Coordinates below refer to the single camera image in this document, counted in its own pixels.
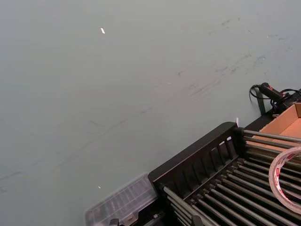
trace clear tape roll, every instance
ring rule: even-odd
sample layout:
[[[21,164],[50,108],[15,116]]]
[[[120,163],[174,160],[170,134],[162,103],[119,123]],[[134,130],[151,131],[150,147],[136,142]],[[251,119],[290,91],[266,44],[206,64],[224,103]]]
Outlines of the clear tape roll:
[[[301,205],[290,201],[283,193],[279,184],[280,170],[294,156],[301,154],[301,146],[287,149],[277,155],[269,168],[269,186],[276,198],[288,209],[301,214]]]

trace clear plastic container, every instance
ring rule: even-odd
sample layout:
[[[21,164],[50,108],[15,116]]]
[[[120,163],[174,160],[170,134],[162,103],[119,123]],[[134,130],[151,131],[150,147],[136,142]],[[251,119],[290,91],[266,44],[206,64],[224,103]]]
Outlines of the clear plastic container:
[[[118,218],[129,226],[138,219],[138,212],[155,201],[157,195],[144,174],[85,212],[86,226],[108,226]]]

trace black plastic frame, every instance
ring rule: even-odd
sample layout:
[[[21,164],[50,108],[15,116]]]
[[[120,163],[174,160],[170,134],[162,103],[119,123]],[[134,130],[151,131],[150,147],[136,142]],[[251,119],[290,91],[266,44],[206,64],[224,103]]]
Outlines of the black plastic frame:
[[[239,156],[234,122],[225,122],[153,170],[149,180],[158,195],[167,186],[186,199]]]

